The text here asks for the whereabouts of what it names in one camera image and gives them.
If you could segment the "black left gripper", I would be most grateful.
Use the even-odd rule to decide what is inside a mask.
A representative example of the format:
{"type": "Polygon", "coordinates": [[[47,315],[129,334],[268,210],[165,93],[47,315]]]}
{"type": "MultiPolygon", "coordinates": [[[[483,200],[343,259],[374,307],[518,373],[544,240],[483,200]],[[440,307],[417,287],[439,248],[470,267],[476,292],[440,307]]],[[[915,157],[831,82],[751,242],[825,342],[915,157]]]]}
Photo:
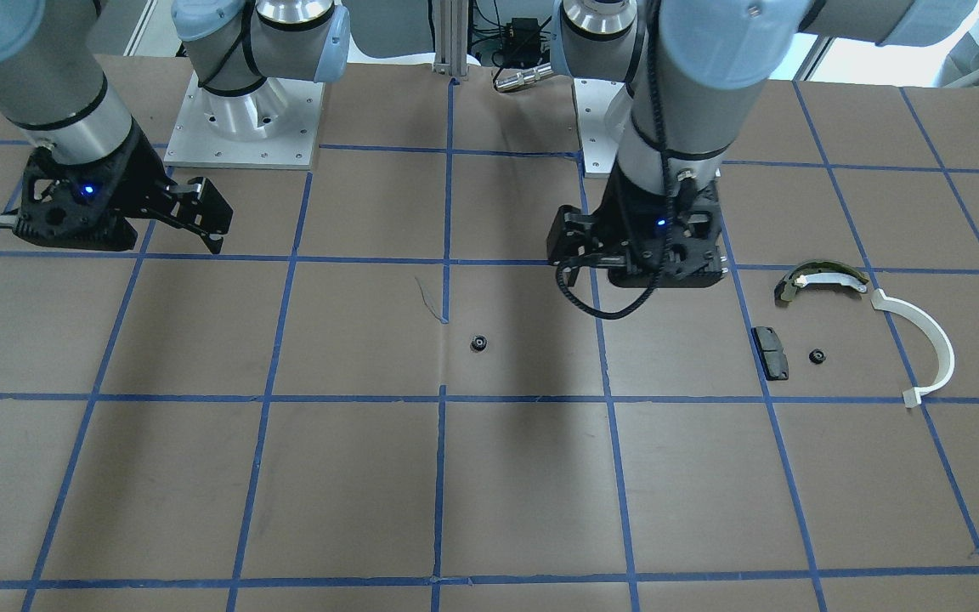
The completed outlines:
{"type": "Polygon", "coordinates": [[[704,289],[726,274],[726,259],[718,241],[722,209],[717,183],[685,182],[691,204],[676,196],[676,214],[667,212],[665,195],[649,193],[626,177],[618,163],[611,167],[601,206],[585,214],[562,205],[546,239],[546,259],[608,270],[608,279],[621,289],[642,289],[667,261],[661,289],[704,289]]]}

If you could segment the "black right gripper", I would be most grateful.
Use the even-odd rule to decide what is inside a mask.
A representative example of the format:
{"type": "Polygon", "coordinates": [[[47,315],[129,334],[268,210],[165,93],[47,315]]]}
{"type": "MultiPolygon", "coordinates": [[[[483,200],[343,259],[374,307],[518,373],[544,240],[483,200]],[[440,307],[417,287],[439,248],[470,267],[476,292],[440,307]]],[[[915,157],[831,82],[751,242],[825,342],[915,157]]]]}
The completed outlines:
{"type": "Polygon", "coordinates": [[[12,232],[38,247],[124,252],[133,249],[129,219],[155,219],[193,234],[221,254],[232,206],[209,178],[176,184],[145,136],[129,136],[105,158],[59,163],[46,144],[30,154],[12,232]]]}

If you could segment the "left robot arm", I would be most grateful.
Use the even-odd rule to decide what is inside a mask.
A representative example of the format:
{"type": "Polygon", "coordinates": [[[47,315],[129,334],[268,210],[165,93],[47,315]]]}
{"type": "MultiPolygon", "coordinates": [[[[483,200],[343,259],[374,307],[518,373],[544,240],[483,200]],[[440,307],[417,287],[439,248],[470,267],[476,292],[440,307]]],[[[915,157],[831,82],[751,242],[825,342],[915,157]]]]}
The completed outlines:
{"type": "Polygon", "coordinates": [[[547,260],[574,282],[707,287],[724,275],[717,174],[799,32],[927,47],[971,1],[558,1],[552,69],[621,82],[630,108],[594,213],[558,210],[547,260]]]}

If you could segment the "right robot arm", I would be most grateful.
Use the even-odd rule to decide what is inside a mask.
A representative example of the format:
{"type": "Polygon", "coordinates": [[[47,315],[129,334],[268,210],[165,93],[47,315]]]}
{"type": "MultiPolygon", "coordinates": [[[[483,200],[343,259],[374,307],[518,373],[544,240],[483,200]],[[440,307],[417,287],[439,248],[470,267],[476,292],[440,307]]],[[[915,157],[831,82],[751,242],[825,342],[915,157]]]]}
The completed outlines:
{"type": "MultiPolygon", "coordinates": [[[[94,35],[108,1],[0,1],[0,115],[31,145],[0,231],[34,247],[127,252],[151,219],[220,254],[233,207],[205,177],[176,181],[106,74],[94,35]]],[[[298,132],[289,82],[346,72],[338,1],[174,1],[195,116],[223,146],[298,132]]]]}

